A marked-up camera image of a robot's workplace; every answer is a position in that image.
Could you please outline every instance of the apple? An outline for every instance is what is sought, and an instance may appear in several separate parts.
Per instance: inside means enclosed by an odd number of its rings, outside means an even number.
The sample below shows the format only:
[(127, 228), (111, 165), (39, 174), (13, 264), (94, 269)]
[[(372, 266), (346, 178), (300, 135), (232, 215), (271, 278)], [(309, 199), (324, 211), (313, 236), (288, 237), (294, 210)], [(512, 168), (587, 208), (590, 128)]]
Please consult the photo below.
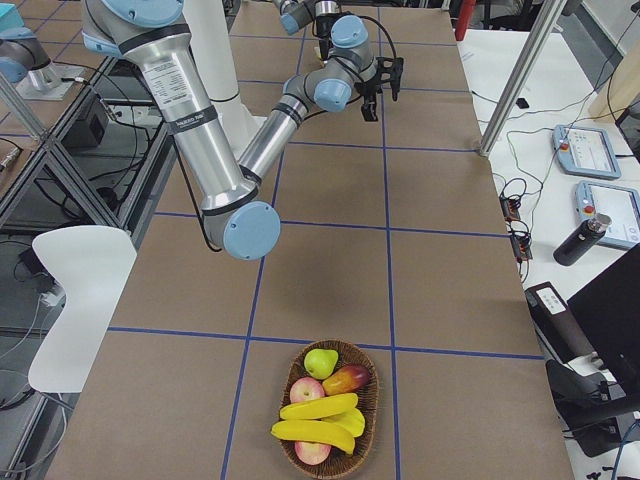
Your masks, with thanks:
[(363, 365), (345, 365), (322, 382), (327, 395), (355, 392), (371, 379), (369, 369)]
[(300, 461), (307, 465), (318, 465), (331, 453), (331, 445), (326, 443), (296, 442), (294, 449)]
[(338, 363), (338, 352), (325, 348), (314, 348), (304, 356), (304, 368), (316, 380), (324, 380), (333, 373)]
[(289, 400), (291, 403), (304, 402), (305, 400), (315, 400), (324, 397), (322, 384), (311, 377), (302, 377), (296, 380), (289, 390)]

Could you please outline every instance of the thermos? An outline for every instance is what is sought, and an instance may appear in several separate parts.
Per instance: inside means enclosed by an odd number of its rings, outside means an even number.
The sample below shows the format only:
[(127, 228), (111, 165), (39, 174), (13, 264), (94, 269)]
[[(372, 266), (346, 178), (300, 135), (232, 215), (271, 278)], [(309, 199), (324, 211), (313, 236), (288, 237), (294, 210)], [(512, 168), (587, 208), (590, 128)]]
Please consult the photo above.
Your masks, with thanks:
[(598, 243), (598, 240), (604, 237), (609, 225), (611, 225), (611, 218), (602, 213), (596, 213), (571, 232), (562, 245), (553, 252), (553, 258), (560, 265), (567, 267), (573, 265), (587, 250)]

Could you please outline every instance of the banana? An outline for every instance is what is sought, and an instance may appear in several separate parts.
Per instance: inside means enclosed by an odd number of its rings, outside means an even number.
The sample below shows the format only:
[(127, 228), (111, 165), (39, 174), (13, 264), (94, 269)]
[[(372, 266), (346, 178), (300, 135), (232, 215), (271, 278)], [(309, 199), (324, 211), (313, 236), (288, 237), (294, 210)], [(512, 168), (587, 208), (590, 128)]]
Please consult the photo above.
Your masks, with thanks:
[(280, 409), (280, 418), (283, 420), (312, 420), (330, 417), (346, 412), (358, 404), (358, 396), (355, 393), (342, 393), (331, 397), (305, 400), (292, 403)]
[(326, 443), (353, 455), (356, 441), (339, 425), (319, 420), (283, 420), (271, 427), (271, 435), (280, 440)]
[(322, 421), (340, 425), (354, 437), (359, 437), (364, 433), (364, 415), (362, 415), (362, 412), (357, 408), (352, 408), (338, 415), (325, 417)]

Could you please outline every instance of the robot label sticker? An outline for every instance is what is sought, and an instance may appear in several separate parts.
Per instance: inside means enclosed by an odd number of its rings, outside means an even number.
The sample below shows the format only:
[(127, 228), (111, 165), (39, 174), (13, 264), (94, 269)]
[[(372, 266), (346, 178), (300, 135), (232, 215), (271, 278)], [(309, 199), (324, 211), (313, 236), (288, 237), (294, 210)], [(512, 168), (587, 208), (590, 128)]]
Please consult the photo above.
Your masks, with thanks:
[(191, 100), (189, 85), (178, 66), (171, 60), (145, 70), (144, 77), (160, 108)]

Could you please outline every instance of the wicker basket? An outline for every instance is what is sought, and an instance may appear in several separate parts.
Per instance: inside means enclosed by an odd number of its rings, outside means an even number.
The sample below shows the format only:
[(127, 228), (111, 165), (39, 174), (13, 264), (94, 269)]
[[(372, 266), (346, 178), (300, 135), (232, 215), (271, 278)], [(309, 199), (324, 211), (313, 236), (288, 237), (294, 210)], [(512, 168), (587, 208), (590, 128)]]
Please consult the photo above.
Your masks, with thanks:
[(335, 370), (350, 364), (363, 365), (369, 369), (371, 379), (364, 387), (358, 389), (358, 409), (365, 418), (365, 430), (362, 436), (356, 438), (356, 446), (353, 455), (346, 455), (338, 448), (332, 447), (331, 454), (319, 465), (307, 465), (301, 462), (294, 450), (292, 441), (281, 440), (284, 453), (291, 463), (293, 463), (304, 474), (323, 480), (344, 478), (356, 470), (369, 454), (373, 443), (373, 433), (376, 426), (376, 413), (378, 410), (378, 375), (369, 357), (355, 345), (341, 340), (322, 340), (307, 345), (294, 359), (289, 371), (289, 378), (282, 397), (282, 406), (289, 405), (289, 390), (291, 385), (301, 377), (308, 377), (304, 369), (304, 357), (314, 348), (325, 348), (336, 350), (339, 354), (338, 363)]

